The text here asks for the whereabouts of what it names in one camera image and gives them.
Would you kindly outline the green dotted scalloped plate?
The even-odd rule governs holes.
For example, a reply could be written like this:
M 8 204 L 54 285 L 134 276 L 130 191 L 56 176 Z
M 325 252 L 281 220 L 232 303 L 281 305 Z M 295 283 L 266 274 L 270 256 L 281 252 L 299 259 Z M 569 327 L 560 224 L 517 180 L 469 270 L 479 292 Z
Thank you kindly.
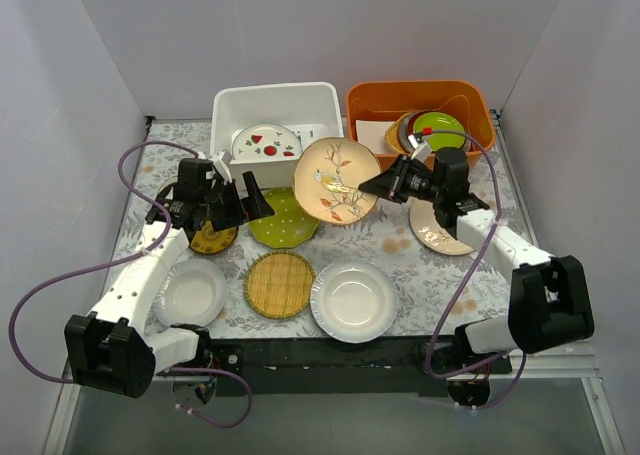
M 319 221 L 301 208 L 291 187 L 268 190 L 264 198 L 275 214 L 249 223 L 256 241 L 272 249 L 289 249 L 313 237 Z

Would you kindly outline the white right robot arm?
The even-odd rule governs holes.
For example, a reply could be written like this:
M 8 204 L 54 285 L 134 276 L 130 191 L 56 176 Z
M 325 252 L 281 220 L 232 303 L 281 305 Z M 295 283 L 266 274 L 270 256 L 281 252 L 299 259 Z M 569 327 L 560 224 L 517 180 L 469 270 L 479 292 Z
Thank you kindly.
M 472 193 L 463 150 L 438 150 L 433 167 L 401 155 L 358 188 L 395 203 L 409 198 L 430 202 L 438 225 L 509 283 L 506 315 L 456 329 L 452 358 L 460 370 L 479 370 L 489 353 L 519 349 L 535 354 L 593 336 L 581 262 L 573 256 L 556 257 L 501 225 L 497 210 Z

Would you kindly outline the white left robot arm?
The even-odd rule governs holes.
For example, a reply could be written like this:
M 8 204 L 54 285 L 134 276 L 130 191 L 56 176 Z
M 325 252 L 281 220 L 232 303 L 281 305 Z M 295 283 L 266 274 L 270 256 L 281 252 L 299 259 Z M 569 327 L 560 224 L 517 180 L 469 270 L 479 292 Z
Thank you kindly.
M 197 231 L 239 227 L 273 215 L 254 174 L 242 175 L 240 196 L 223 156 L 185 158 L 171 197 L 152 199 L 141 232 L 142 248 L 88 314 L 67 322 L 64 338 L 73 381 L 138 398 L 153 377 L 181 368 L 205 373 L 213 361 L 203 323 L 177 323 L 147 337 L 144 327 L 170 269 Z

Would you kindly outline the beige bird pattern plate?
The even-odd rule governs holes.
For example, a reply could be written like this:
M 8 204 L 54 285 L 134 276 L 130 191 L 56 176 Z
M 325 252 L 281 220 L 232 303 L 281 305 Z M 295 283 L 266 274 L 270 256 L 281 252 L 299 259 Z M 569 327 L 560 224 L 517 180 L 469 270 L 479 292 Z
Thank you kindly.
M 293 193 L 302 210 L 330 224 L 349 225 L 366 217 L 378 198 L 359 185 L 382 172 L 366 146 L 346 138 L 318 139 L 309 145 L 294 170 Z

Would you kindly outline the white watermelon pattern plate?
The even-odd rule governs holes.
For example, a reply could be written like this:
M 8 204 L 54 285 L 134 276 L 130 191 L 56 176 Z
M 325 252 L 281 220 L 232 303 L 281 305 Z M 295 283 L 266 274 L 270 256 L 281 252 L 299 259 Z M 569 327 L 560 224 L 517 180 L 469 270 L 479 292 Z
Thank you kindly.
M 273 124 L 245 128 L 232 143 L 232 155 L 239 161 L 296 159 L 302 151 L 300 139 L 291 130 Z

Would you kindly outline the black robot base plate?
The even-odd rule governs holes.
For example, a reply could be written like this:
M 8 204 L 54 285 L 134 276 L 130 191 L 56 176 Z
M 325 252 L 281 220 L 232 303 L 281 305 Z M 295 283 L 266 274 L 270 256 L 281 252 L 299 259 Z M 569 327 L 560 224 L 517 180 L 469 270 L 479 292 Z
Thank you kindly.
M 446 398 L 447 383 L 423 371 L 428 336 L 364 344 L 333 338 L 219 339 L 214 366 L 241 376 L 255 395 L 406 393 Z

